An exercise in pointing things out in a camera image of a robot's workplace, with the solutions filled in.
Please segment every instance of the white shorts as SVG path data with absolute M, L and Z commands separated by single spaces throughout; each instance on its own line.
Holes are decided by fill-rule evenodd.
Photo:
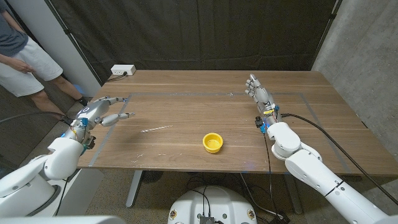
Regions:
M 62 68 L 30 37 L 26 46 L 12 57 L 32 66 L 36 71 L 35 75 L 44 81 L 53 80 L 63 72 Z M 16 97 L 31 95 L 44 89 L 30 72 L 22 73 L 3 63 L 0 63 L 0 85 Z

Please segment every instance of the person's hand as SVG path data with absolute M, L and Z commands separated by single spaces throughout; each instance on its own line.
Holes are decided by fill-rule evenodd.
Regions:
M 23 72 L 23 73 L 35 72 L 35 69 L 32 66 L 30 66 L 30 65 L 26 64 L 25 62 L 23 62 L 19 59 L 16 59 L 16 58 L 10 58 L 7 61 L 7 65 L 10 66 L 11 68 L 13 68 L 17 71 Z

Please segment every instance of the gray shirt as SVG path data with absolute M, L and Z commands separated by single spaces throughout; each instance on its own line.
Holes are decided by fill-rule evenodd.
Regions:
M 0 0 L 0 12 L 3 13 L 4 11 L 12 15 L 4 0 Z M 0 15 L 0 54 L 8 57 L 15 55 L 25 47 L 27 40 L 28 36 L 25 33 L 12 28 Z

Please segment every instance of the shoe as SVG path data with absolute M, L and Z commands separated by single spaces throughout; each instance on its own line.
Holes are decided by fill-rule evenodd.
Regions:
M 88 103 L 88 101 L 84 97 L 81 97 L 79 100 L 75 100 L 75 101 L 79 102 L 83 106 L 87 106 L 87 103 Z
M 73 119 L 65 115 L 61 118 L 61 121 L 70 126 L 73 122 Z

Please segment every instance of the table leg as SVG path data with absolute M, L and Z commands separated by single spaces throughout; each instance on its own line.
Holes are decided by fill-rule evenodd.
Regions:
M 134 205 L 134 202 L 136 201 L 139 186 L 141 183 L 141 175 L 142 175 L 142 170 L 134 171 L 134 176 L 132 177 L 129 195 L 127 196 L 127 202 L 126 202 L 127 208 L 131 208 Z
M 289 193 L 290 200 L 293 205 L 293 210 L 296 214 L 303 213 L 303 207 L 301 206 L 301 201 L 299 197 L 299 192 L 297 190 L 295 177 L 290 174 L 284 175 L 284 180 L 286 184 L 287 192 Z

